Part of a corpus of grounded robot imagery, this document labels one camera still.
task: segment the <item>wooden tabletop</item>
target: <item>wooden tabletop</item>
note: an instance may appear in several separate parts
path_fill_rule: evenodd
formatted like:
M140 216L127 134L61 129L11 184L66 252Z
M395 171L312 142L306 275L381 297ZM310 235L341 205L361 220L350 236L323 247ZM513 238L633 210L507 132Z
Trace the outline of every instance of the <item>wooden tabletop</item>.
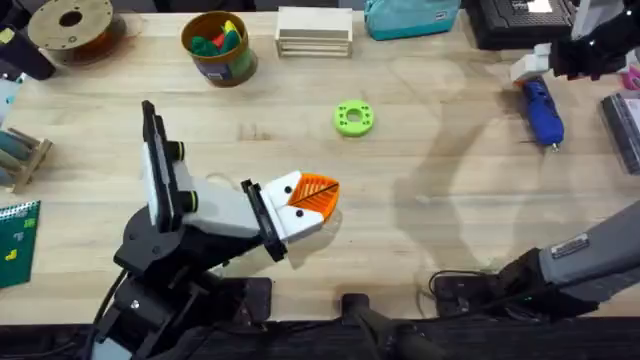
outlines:
M23 195L0 195L0 205L42 200L31 282L0 290L0 323L94 316L119 271L124 226L145 204L145 99L186 143L196 176L238 186L300 169L340 181L334 216L287 260L275 264L261 248L228 268L273 279L274 319L334 317L345 292L368 293L388 316L419 317L416 289L432 272L499 269L640 198L596 112L617 79L548 75L566 140L559 153L541 151L508 80L523 52L475 49L464 14L447 34L376 42L358 13L352 59L279 59L276 14L241 14L260 62L231 89L209 85L182 49L194 16L128 15L131 37L107 60L23 85L5 127L55 145ZM362 138L333 129L347 99L376 113ZM639 298L630 289L597 314L639 315Z

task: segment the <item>orange and white object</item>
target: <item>orange and white object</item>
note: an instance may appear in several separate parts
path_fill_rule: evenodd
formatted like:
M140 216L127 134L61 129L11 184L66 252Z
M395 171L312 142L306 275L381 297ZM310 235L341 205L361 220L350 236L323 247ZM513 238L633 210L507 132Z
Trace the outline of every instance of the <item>orange and white object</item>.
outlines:
M260 194L280 241L292 242L322 227L336 207L340 184L294 171L268 183Z

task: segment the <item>green toy donut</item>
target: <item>green toy donut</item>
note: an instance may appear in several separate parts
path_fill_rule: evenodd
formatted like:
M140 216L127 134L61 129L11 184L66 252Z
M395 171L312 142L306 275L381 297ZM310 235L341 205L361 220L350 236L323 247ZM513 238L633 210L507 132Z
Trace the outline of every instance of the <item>green toy donut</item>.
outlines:
M357 121L349 120L355 116ZM373 110L362 100L348 100L336 108L333 114L333 126L344 136L362 136L373 127Z

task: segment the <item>wooden stand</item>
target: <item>wooden stand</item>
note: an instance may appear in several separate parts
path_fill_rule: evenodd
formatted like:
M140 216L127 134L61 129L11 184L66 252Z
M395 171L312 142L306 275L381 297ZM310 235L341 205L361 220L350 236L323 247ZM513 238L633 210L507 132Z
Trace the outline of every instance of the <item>wooden stand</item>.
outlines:
M11 171L14 182L13 185L7 186L7 191L18 193L22 191L25 185L31 182L31 176L38 166L40 166L40 163L45 159L47 152L51 149L53 143L47 139L38 140L32 138L31 136L13 128L9 128L8 133L30 149L29 158L26 161L14 159L20 164L20 166L18 171Z
M278 8L278 56L351 57L353 10Z

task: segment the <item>teal bag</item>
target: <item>teal bag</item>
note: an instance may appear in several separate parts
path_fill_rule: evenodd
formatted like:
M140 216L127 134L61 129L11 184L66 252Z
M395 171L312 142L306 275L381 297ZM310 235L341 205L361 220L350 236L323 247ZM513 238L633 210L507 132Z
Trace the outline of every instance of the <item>teal bag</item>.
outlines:
M366 0L367 31L376 40L451 30L460 0Z

